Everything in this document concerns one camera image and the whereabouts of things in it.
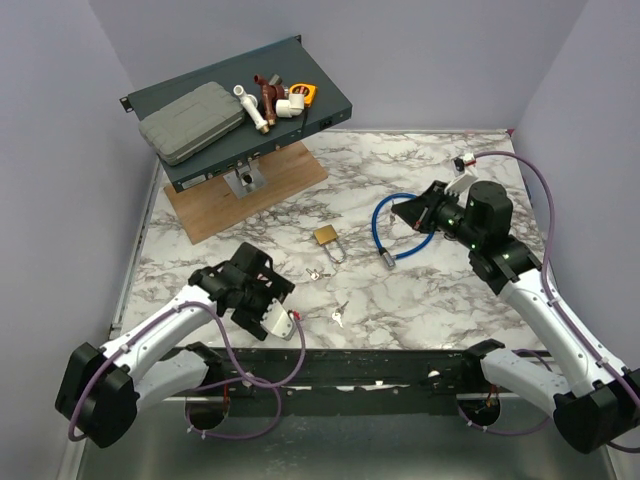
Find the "brass padlock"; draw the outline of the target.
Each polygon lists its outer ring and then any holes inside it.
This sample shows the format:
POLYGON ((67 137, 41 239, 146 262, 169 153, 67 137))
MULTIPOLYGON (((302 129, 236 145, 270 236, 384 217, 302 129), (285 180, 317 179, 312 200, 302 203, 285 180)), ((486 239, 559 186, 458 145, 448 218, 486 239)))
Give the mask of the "brass padlock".
POLYGON ((313 232, 314 238, 318 245, 323 249, 329 260, 334 264, 341 264, 347 258, 347 253, 344 247, 342 246, 339 235, 337 234, 335 228, 332 225, 325 225, 313 232), (332 246, 336 246, 339 250, 340 255, 336 257, 332 251, 332 246))

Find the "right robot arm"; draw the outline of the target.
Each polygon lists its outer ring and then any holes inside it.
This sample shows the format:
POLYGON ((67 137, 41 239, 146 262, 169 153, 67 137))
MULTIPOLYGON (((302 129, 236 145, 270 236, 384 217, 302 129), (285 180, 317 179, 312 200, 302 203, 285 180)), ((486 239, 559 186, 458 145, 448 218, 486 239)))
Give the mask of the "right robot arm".
POLYGON ((503 186, 478 181, 460 205, 435 181, 392 211, 420 233, 441 231, 468 248, 474 273, 529 325, 558 368, 539 368, 485 341, 469 349, 471 360, 460 367, 467 389, 494 384, 512 391, 550 416, 583 454, 638 427, 639 372, 595 338, 550 286, 535 254, 511 234, 513 204, 503 186))

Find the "white pvc elbow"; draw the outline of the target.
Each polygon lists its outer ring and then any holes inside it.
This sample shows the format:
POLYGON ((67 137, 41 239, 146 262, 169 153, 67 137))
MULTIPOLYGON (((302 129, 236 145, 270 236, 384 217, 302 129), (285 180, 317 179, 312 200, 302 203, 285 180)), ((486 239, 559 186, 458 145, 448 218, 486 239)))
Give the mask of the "white pvc elbow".
POLYGON ((305 110, 304 95, 290 93, 285 99, 278 99, 275 103, 275 113, 278 118, 294 118, 305 110))

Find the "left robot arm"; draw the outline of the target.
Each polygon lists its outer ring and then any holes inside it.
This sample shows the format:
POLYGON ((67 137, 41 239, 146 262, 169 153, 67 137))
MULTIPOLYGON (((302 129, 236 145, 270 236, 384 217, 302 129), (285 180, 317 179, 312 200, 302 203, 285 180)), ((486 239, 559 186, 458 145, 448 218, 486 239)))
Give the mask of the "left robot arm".
POLYGON ((242 243, 230 259, 195 270, 172 300, 132 330, 99 347, 77 347, 55 400, 69 422, 69 440, 109 447, 140 411, 178 393, 224 394, 236 382, 278 390, 284 380, 269 382, 241 367, 226 333, 221 337, 231 370, 209 347, 179 343, 209 322, 220 324, 226 313, 258 340, 300 335, 298 318, 284 307, 294 289, 267 253, 242 243))

